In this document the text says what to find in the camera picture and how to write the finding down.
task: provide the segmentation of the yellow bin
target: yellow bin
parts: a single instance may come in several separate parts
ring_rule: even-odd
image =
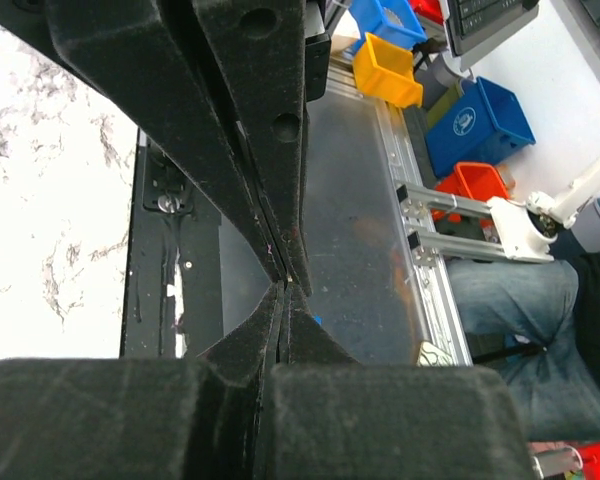
[[[413,54],[371,33],[365,36],[353,58],[358,90],[400,108],[421,107],[424,89],[413,79]]]

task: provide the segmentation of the marble surface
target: marble surface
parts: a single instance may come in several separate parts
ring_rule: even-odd
[[[117,357],[135,136],[0,27],[0,358]]]

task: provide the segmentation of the person's leg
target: person's leg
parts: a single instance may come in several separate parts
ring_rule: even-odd
[[[454,260],[448,270],[460,320],[467,333],[476,335],[518,334],[547,346],[578,294],[578,274],[566,262]]]
[[[600,391],[578,354],[573,315],[546,352],[500,373],[529,441],[600,440]]]

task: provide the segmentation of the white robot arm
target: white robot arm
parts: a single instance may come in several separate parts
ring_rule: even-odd
[[[555,198],[533,192],[524,205],[502,198],[487,202],[505,255],[512,260],[549,262],[549,246],[560,229],[573,226],[578,213],[600,191],[600,157]]]

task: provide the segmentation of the screw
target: screw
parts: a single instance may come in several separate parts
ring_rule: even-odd
[[[180,210],[180,200],[173,195],[160,195],[158,198],[158,208],[164,213],[176,213]]]

